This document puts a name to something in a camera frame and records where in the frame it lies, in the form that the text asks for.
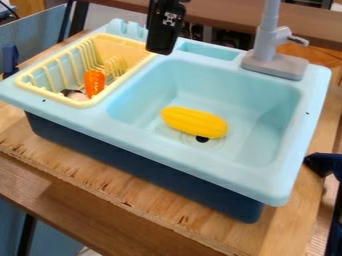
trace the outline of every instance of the dish rack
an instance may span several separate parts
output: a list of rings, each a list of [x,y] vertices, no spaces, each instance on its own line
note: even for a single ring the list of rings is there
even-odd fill
[[[24,71],[15,84],[43,97],[86,108],[105,98],[155,56],[145,50],[145,43],[99,33]],[[64,89],[84,91],[83,74],[88,70],[105,75],[105,89],[86,101],[65,97],[61,93]]]

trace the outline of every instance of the orange toy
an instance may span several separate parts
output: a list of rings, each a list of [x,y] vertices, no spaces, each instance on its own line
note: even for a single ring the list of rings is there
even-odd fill
[[[105,76],[100,71],[88,70],[83,75],[83,81],[86,94],[91,99],[104,89]]]

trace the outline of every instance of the light blue sink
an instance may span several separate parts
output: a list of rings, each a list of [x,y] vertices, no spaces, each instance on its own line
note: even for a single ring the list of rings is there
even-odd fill
[[[313,135],[330,71],[302,81],[240,68],[244,51],[180,39],[99,104],[76,109],[22,90],[0,98],[35,115],[272,206],[286,203]],[[216,114],[226,137],[200,143],[160,119],[166,106]]]

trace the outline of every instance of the plywood surface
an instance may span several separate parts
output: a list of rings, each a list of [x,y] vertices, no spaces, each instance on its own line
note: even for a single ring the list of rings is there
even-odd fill
[[[309,152],[331,152],[341,103],[331,86]],[[249,225],[35,136],[19,109],[1,103],[0,117],[0,194],[100,253],[306,252],[323,181],[305,167],[289,203],[266,207],[260,221]]]
[[[147,12],[149,0],[86,0],[137,12]],[[264,0],[192,0],[187,6],[190,22],[255,33]],[[280,25],[289,26],[312,45],[342,50],[342,13],[282,3]]]

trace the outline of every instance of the faucet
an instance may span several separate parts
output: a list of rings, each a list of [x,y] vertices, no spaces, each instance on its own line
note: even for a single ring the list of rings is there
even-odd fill
[[[281,0],[266,0],[254,49],[244,56],[241,67],[290,80],[302,80],[309,62],[302,58],[276,53],[279,45],[288,42],[309,45],[309,41],[293,36],[290,28],[278,27],[280,3]]]
[[[191,0],[150,0],[147,18],[149,30],[146,49],[169,55],[177,41],[186,9],[181,3]],[[250,71],[301,80],[309,62],[305,59],[277,54],[279,45],[293,42],[308,46],[309,41],[292,35],[288,27],[278,27],[281,0],[265,0],[261,24],[258,26],[254,49],[248,51],[241,67]]]

